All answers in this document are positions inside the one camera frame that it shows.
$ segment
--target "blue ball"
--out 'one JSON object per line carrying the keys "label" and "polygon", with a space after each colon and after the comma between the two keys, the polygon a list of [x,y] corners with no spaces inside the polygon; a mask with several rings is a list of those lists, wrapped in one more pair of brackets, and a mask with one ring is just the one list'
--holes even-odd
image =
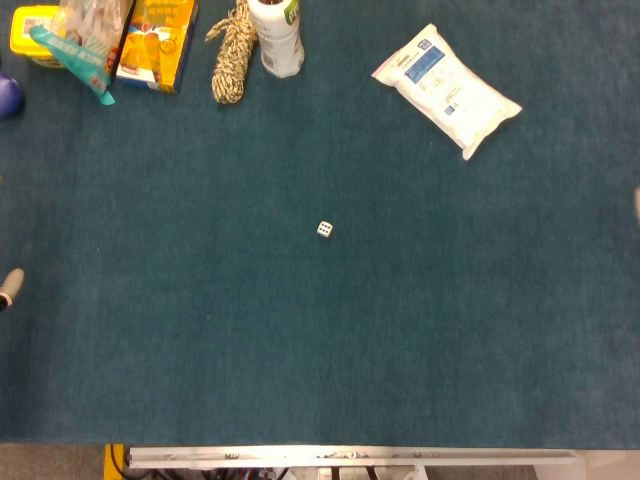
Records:
{"label": "blue ball", "polygon": [[22,100],[22,89],[18,82],[0,73],[0,118],[20,110]]}

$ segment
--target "white package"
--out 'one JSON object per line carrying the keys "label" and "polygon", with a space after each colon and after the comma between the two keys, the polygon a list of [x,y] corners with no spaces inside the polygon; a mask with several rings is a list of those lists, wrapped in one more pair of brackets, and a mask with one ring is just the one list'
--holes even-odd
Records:
{"label": "white package", "polygon": [[462,148],[465,160],[502,121],[522,110],[469,70],[434,25],[425,27],[372,76],[395,87],[438,125]]}

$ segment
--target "yellow box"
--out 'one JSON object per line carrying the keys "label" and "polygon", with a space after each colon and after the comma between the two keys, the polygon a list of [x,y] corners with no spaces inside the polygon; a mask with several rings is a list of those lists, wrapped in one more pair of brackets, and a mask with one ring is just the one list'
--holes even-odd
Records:
{"label": "yellow box", "polygon": [[197,0],[138,0],[122,49],[118,79],[177,93],[197,15]]}
{"label": "yellow box", "polygon": [[121,443],[113,444],[113,459],[111,458],[111,444],[104,447],[104,470],[103,480],[122,480],[122,475],[118,473],[116,467],[113,466],[113,460],[120,470],[124,470],[124,445]]}
{"label": "yellow box", "polygon": [[9,47],[13,53],[26,55],[38,65],[61,68],[62,65],[49,50],[33,41],[29,30],[34,25],[49,26],[49,22],[58,11],[57,5],[36,5],[18,7],[13,13]]}

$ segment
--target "yellow container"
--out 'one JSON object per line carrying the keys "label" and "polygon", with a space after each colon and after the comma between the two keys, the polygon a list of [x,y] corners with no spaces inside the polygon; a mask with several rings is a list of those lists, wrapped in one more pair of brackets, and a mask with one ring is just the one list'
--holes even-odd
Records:
{"label": "yellow container", "polygon": [[45,28],[58,11],[57,5],[36,5],[34,7],[19,7],[13,13],[11,22],[11,39],[9,46],[13,53],[26,55],[38,65],[51,68],[62,68],[56,58],[42,45],[33,41],[29,30],[34,25]]}

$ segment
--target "cardboard box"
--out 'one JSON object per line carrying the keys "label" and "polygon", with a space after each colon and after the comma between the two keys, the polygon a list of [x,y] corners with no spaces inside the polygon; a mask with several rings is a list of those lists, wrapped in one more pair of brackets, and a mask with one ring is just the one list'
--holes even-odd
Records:
{"label": "cardboard box", "polygon": [[197,15],[197,0],[137,0],[117,77],[177,93]]}

